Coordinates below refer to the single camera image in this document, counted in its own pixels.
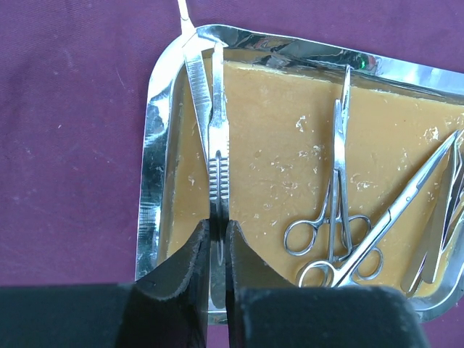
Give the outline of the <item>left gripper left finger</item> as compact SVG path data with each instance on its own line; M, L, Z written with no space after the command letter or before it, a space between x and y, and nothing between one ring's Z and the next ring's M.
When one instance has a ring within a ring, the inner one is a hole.
M200 220L187 242L134 283L116 347L205 347L210 231Z

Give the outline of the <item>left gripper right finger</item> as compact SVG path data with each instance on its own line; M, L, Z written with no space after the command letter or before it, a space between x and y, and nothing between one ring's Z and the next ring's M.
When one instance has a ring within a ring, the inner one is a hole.
M226 308L231 347L429 347L417 315L382 286L297 288L229 222Z

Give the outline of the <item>steel surgical scissors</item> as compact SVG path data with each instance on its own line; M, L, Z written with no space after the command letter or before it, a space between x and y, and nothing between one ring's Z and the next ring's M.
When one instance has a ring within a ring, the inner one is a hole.
M416 172L416 174L407 183L405 189L387 208L385 213L380 217L371 229L367 229L361 221L352 222L352 238L355 244L354 250L344 260L340 262L329 262L328 256L324 260L313 260L304 265L297 273L297 285L304 286L305 276L312 269L321 269L324 274L322 286L337 287L346 285L355 285L353 280L357 276L362 281L374 279L384 266L384 256L382 251L377 247L378 242L382 240L389 229L398 220L400 215L406 210L411 201L417 196L422 189L436 166L445 156L445 153L451 147L456 139L457 131L450 135L446 141L431 155L425 164ZM378 266L373 273L367 276L359 274L359 266L365 258L372 252L377 252L379 255Z

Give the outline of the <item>steel scalpel handle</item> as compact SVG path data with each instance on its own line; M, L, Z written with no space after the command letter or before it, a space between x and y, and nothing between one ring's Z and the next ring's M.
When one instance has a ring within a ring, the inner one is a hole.
M212 117L208 125L210 231L216 243L217 262L224 261L225 230L229 221L229 121L224 84L224 48L216 43L212 53Z
M190 17L185 0L178 0L183 37L183 56L196 114L196 123L202 144L205 165L208 165L208 125L212 111L212 100L200 47L200 38Z

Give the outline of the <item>purple cloth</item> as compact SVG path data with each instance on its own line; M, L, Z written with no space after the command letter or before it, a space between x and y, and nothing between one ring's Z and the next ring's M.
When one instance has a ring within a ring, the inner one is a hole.
M190 1L220 23L463 71L461 1ZM134 278L147 86L175 1L1 3L1 285Z

